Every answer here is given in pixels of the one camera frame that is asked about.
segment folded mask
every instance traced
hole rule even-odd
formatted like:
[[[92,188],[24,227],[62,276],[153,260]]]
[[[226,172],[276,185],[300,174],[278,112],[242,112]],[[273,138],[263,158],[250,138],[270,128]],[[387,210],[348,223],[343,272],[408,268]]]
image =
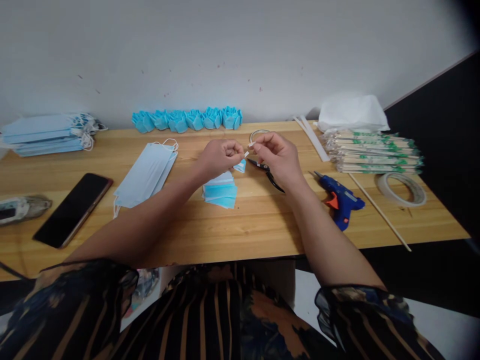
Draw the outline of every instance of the folded mask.
[[[235,200],[235,197],[220,197],[213,200],[205,200],[205,202],[221,206],[225,209],[235,209]]]
[[[185,111],[175,110],[167,115],[168,127],[174,133],[184,133],[189,128]]]
[[[90,151],[94,135],[107,130],[87,113],[20,118],[5,125],[0,148],[13,149],[21,157]]]
[[[236,198],[237,190],[238,188],[233,183],[224,185],[204,185],[203,196],[206,201],[218,198]]]
[[[165,145],[168,140],[174,146]],[[119,214],[120,207],[133,208],[147,200],[155,190],[160,191],[176,159],[178,143],[168,139],[163,144],[148,143],[127,173],[121,184],[113,193],[113,217]]]
[[[245,167],[247,166],[247,161],[242,159],[238,165],[235,165],[233,168],[241,173],[245,172]]]
[[[199,131],[204,128],[204,121],[199,110],[191,110],[188,112],[186,114],[186,123],[190,129],[195,131]]]
[[[242,124],[242,111],[235,107],[227,106],[222,111],[222,124],[225,129],[237,130]]]
[[[69,136],[61,139],[44,140],[20,144],[13,151],[21,157],[46,155],[54,153],[66,153],[83,150],[82,139],[77,136]]]
[[[206,203],[234,209],[237,192],[232,173],[226,171],[203,185],[202,197]]]
[[[218,129],[222,124],[221,110],[208,107],[203,115],[203,124],[207,129]]]
[[[158,130],[165,130],[169,128],[167,121],[167,112],[166,111],[155,111],[155,114],[151,114],[153,117],[153,124]]]
[[[223,124],[227,129],[238,129],[242,124],[242,111],[235,107],[220,110],[217,107],[208,107],[204,113],[199,110],[172,112],[155,111],[155,113],[140,111],[133,113],[131,121],[136,129],[142,134],[152,131],[170,129],[174,133],[184,133],[188,128],[199,131],[204,127],[207,129],[218,129]]]
[[[86,113],[22,117],[1,128],[2,142],[6,144],[30,143],[76,135],[83,130],[90,135],[104,130]]]

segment forearm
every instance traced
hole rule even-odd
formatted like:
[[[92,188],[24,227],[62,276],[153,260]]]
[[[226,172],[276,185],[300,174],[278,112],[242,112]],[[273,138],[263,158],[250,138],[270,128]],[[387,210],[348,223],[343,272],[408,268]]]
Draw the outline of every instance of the forearm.
[[[195,169],[188,174],[184,179],[165,185],[148,200],[119,214],[65,261],[108,258],[135,267],[139,258],[162,237],[172,217],[205,181]]]
[[[360,284],[385,289],[367,259],[335,225],[306,181],[285,192],[308,262],[321,285]]]

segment white plastic bag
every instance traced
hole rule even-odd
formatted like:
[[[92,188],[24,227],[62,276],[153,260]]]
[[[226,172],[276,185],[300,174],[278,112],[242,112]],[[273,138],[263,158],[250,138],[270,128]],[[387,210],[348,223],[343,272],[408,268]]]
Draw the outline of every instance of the white plastic bag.
[[[387,117],[375,95],[328,100],[321,106],[320,131],[349,129],[361,132],[390,130]]]

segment bundle of chopsticks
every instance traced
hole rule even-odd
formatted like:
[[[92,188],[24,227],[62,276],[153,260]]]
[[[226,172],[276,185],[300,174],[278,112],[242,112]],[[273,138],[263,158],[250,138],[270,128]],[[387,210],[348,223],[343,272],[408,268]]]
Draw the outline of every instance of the bundle of chopsticks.
[[[398,134],[340,130],[320,138],[340,173],[421,173],[423,157],[414,141]]]

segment wooden stick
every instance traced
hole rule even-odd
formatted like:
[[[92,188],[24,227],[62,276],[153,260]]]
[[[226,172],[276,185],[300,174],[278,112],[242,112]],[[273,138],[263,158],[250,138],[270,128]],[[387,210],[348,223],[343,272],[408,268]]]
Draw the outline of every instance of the wooden stick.
[[[355,184],[358,186],[358,188],[361,190],[362,193],[365,194],[366,198],[368,200],[370,200],[371,204],[373,205],[373,207],[378,211],[378,213],[380,214],[380,216],[383,218],[383,220],[385,220],[385,222],[387,223],[387,225],[390,227],[390,229],[393,231],[393,233],[396,235],[396,237],[401,241],[401,243],[403,244],[403,246],[409,251],[411,252],[412,249],[410,248],[410,246],[408,246],[408,244],[405,242],[404,238],[399,234],[399,232],[397,231],[397,229],[392,225],[392,223],[390,222],[390,220],[388,219],[388,217],[384,214],[384,212],[382,210],[380,210],[379,206],[375,203],[375,201],[372,199],[372,197],[369,195],[369,193],[364,189],[364,187],[362,185],[360,185],[360,183],[357,181],[357,179],[351,174],[349,173],[348,175],[350,175],[351,179],[355,182]]]

